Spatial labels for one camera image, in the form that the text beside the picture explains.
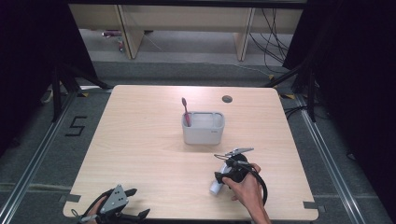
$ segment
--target toothbrush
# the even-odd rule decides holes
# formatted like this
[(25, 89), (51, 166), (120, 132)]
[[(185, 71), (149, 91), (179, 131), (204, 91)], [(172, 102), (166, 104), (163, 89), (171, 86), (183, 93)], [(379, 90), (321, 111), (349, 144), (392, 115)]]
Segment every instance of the toothbrush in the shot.
[(189, 116), (189, 112), (187, 111), (187, 101), (186, 101), (186, 99), (184, 99), (184, 97), (181, 98), (181, 103), (184, 105), (184, 111), (185, 111), (184, 119), (187, 122), (187, 127), (190, 127), (191, 126), (190, 116)]

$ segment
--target wooden tabletop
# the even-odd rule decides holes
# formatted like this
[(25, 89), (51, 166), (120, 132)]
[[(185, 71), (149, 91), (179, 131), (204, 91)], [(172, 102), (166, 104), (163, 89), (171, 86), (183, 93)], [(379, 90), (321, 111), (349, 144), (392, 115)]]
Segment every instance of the wooden tabletop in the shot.
[[(224, 103), (222, 97), (232, 97)], [(225, 127), (216, 146), (191, 146), (183, 141), (181, 117), (190, 111), (219, 111)], [(313, 202), (303, 166), (278, 95), (273, 89), (193, 86), (117, 86), (108, 100), (67, 202), (83, 214), (101, 193), (118, 184), (137, 189), (123, 213), (148, 218), (249, 220), (239, 202), (223, 186), (209, 192), (224, 154), (235, 147), (254, 147), (244, 155), (260, 165), (268, 188), (265, 205), (271, 219), (314, 220)]]

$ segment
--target table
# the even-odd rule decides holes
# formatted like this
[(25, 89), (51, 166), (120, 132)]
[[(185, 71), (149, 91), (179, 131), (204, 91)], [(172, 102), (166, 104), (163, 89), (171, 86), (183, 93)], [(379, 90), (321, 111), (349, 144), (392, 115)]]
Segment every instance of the table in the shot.
[[(224, 95), (233, 100), (224, 103)], [(190, 111), (224, 114), (220, 144), (183, 142), (182, 97)], [(125, 214), (150, 208), (148, 218), (249, 220), (227, 187), (218, 196), (209, 192), (223, 164), (213, 155), (235, 147), (255, 148), (245, 155), (262, 168), (271, 219), (318, 217), (317, 209), (304, 208), (314, 199), (276, 91), (193, 86), (115, 87), (70, 192), (81, 198), (67, 202), (64, 214), (82, 214), (102, 192), (122, 184), (137, 189)]]

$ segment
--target gray carpet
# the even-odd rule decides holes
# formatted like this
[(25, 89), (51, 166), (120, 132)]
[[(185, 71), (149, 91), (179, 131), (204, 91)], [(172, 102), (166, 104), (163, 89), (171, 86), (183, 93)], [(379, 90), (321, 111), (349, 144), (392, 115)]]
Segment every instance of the gray carpet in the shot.
[[(196, 86), (238, 86), (260, 87), (270, 81), (266, 74), (278, 73), (269, 71), (265, 66), (218, 65), (210, 63), (94, 63), (101, 80), (110, 85), (196, 85)], [(281, 67), (272, 70), (285, 71)], [(91, 85), (78, 79), (81, 85)], [(281, 93), (290, 93), (291, 80), (287, 80), (277, 89)], [(78, 97), (71, 105), (64, 123), (43, 160), (28, 193), (25, 195), (11, 223), (75, 223), (75, 220), (63, 216), (63, 204), (59, 198), (69, 192), (93, 133), (100, 120), (109, 93), (90, 93), (88, 97)], [(296, 100), (282, 99), (284, 108), (297, 106)], [(367, 223), (391, 223), (381, 202), (375, 196), (359, 165), (348, 159), (347, 146), (330, 119), (326, 118), (323, 107), (316, 108), (317, 125), (331, 149), (346, 182), (359, 203)], [(75, 116), (77, 125), (85, 126), (80, 136), (66, 136), (76, 133), (70, 124)], [(44, 133), (50, 126), (52, 118), (51, 104), (39, 107), (30, 124), (21, 135), (21, 145), (10, 148), (0, 159), (0, 203), (3, 203), (10, 192), (9, 184), (18, 181), (24, 167), (33, 156)], [(350, 223), (346, 209), (332, 183), (326, 167), (312, 140), (301, 112), (293, 114), (289, 125), (298, 148), (307, 179), (316, 203), (321, 208), (318, 220), (312, 223)], [(189, 221), (148, 221), (148, 223), (190, 223)], [(274, 221), (277, 224), (310, 223), (292, 221)]]

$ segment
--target white plastic container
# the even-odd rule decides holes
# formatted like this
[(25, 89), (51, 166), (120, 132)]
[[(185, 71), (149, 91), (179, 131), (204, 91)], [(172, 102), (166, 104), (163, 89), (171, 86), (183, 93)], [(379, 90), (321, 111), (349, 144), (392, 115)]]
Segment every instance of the white plastic container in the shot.
[(221, 141), (225, 119), (220, 112), (189, 112), (189, 127), (184, 114), (181, 116), (184, 142), (191, 145), (217, 145)]

